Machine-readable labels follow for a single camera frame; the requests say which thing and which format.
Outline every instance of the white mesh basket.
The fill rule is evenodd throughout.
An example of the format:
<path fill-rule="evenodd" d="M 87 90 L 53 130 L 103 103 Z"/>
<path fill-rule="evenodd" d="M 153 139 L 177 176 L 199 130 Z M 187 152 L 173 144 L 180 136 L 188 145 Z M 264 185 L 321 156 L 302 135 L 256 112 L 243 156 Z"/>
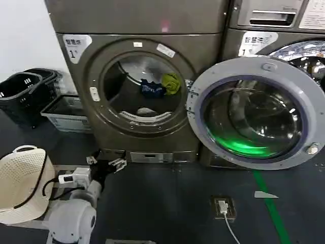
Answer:
<path fill-rule="evenodd" d="M 46 187 L 46 197 L 42 189 L 54 175 L 51 160 L 43 149 L 24 145 L 4 156 L 0 160 L 0 223 L 17 224 L 42 216 L 53 183 Z"/>

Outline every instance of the yellow-green cloth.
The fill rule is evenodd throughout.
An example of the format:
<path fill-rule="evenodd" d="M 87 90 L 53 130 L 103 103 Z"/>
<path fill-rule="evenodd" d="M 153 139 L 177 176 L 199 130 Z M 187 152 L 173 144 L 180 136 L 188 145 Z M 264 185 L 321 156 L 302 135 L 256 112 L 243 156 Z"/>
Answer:
<path fill-rule="evenodd" d="M 166 88 L 166 95 L 174 95 L 181 87 L 180 79 L 176 74 L 164 74 L 161 78 L 161 85 Z"/>

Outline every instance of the open washer door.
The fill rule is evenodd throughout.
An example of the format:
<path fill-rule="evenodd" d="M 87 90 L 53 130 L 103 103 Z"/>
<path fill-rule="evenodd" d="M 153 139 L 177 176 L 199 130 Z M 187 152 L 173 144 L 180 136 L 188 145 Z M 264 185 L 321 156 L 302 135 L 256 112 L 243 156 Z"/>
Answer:
<path fill-rule="evenodd" d="M 266 56 L 216 64 L 193 84 L 187 115 L 201 142 L 243 167 L 290 168 L 325 144 L 325 94 L 304 71 Z"/>

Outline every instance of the green floor line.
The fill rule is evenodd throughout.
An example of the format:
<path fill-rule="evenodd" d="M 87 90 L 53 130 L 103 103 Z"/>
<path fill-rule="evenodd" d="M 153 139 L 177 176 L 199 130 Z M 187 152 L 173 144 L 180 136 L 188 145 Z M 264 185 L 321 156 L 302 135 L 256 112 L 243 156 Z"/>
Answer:
<path fill-rule="evenodd" d="M 255 180 L 257 182 L 259 189 L 263 192 L 269 193 L 268 188 L 267 188 L 265 181 L 264 181 L 263 177 L 261 176 L 260 172 L 257 170 L 254 170 L 253 175 L 255 177 Z M 282 244 L 290 244 L 291 242 L 290 242 L 288 232 L 285 229 L 282 219 L 280 217 L 280 214 L 275 207 L 274 199 L 265 198 L 264 201 L 265 201 L 265 205 L 268 208 L 268 211 L 270 213 L 273 224 L 278 232 L 281 243 Z"/>

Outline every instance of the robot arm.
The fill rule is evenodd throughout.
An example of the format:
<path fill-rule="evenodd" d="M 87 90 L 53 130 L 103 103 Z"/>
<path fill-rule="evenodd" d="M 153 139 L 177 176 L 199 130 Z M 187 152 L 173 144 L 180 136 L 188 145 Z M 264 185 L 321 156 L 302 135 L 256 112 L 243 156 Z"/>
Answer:
<path fill-rule="evenodd" d="M 92 161 L 90 169 L 77 168 L 71 175 L 61 175 L 62 184 L 73 182 L 86 190 L 74 191 L 69 200 L 59 201 L 49 218 L 53 244 L 89 244 L 96 222 L 96 206 L 108 174 L 126 166 L 126 160 Z"/>

